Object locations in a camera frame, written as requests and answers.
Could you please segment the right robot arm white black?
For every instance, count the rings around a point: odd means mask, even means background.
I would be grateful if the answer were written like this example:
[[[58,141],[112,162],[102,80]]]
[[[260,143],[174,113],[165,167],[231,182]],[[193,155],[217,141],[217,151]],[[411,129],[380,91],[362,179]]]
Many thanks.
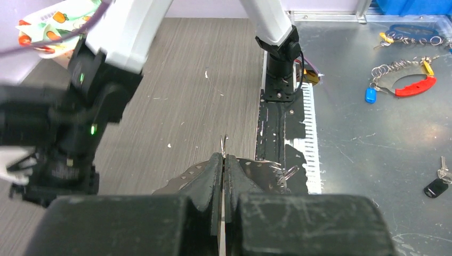
[[[103,133],[119,123],[142,81],[149,49],[171,1],[103,1],[89,21],[66,35],[83,35],[69,61],[65,90],[1,86],[1,145],[33,147],[35,163],[6,167],[10,197],[47,207],[59,196],[95,195],[93,161]]]

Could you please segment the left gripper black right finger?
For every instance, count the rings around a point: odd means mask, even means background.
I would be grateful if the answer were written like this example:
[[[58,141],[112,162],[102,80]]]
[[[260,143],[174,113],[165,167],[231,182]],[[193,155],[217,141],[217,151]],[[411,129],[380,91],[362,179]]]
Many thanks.
[[[382,214],[357,195],[279,194],[224,162],[226,255],[396,255]]]

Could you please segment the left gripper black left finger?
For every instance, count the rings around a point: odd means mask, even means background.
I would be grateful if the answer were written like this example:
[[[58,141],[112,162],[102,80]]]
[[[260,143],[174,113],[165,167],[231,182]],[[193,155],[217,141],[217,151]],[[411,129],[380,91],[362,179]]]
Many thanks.
[[[61,197],[25,255],[218,255],[223,157],[171,194]]]

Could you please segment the metal keyring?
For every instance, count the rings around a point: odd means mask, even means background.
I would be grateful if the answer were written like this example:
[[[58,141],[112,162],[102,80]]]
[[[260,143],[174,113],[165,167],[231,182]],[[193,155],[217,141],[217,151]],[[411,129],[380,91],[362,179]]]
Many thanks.
[[[228,140],[228,135],[221,135],[220,136],[220,149],[221,149],[221,155],[223,158],[226,158],[227,152],[226,152],[226,142]]]

